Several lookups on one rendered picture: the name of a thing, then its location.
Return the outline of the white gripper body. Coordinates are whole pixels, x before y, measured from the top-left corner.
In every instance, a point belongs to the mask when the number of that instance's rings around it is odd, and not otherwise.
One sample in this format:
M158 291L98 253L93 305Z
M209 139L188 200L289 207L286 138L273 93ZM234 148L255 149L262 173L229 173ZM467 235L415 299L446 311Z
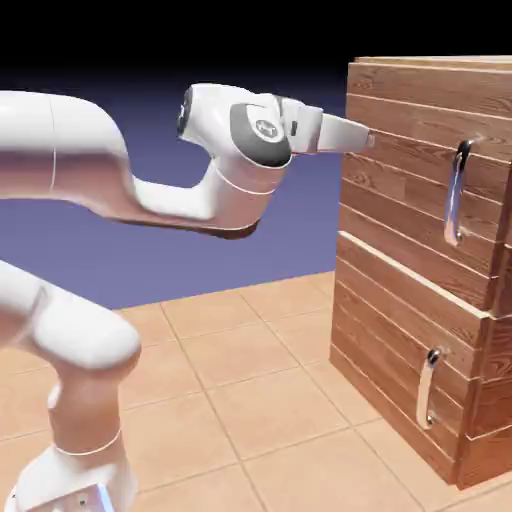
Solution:
M370 141L370 129L335 115L322 115L317 151L320 153L360 152Z

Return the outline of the tall wooden cabinet door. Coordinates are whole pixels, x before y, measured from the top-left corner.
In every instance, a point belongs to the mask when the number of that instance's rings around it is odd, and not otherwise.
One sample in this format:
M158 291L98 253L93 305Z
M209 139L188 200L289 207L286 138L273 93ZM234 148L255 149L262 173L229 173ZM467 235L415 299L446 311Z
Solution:
M454 261L442 279L497 316L512 314L512 57L360 57L346 114L375 145L343 175L389 198L380 221ZM459 210L461 243L444 241L452 162L473 140Z

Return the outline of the light wood cabinet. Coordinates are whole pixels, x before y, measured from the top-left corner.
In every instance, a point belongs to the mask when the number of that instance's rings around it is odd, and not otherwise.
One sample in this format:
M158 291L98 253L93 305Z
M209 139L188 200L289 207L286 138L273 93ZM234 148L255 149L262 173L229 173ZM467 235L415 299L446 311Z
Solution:
M422 317L469 346L476 382L466 427L458 484L469 488L512 471L512 314L497 316L452 293L442 282L453 260L382 223L392 201L343 175L339 232L367 244L382 260L380 268L360 264L362 272Z

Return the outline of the short wooden cabinet door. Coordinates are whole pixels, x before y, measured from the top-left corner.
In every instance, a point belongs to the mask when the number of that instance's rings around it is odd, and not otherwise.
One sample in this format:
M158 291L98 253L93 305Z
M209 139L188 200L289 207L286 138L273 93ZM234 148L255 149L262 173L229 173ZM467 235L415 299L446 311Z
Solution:
M339 232L330 361L443 480L458 484L476 391L468 374L472 351L365 275L362 263L383 264L367 244ZM430 392L434 423L423 430L416 422L417 390L435 347L443 357Z

